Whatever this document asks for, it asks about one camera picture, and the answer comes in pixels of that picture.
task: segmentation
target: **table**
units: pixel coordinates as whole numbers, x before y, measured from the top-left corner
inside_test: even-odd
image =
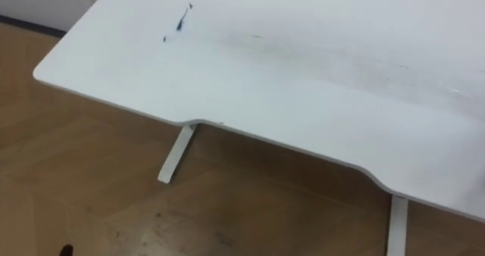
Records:
[[[52,86],[366,173],[393,194],[485,221],[485,0],[98,0],[34,71]]]

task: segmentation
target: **desk frame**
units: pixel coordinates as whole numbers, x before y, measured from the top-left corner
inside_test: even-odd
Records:
[[[182,127],[158,174],[159,181],[170,183],[196,128],[197,124]],[[387,229],[386,256],[405,256],[407,225],[408,199],[393,195]]]

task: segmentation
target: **floor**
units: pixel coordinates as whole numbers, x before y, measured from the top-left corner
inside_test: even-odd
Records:
[[[390,196],[358,171],[201,126],[178,129],[37,84],[58,41],[0,24],[0,254],[382,256]],[[485,256],[485,226],[410,204],[407,255]]]

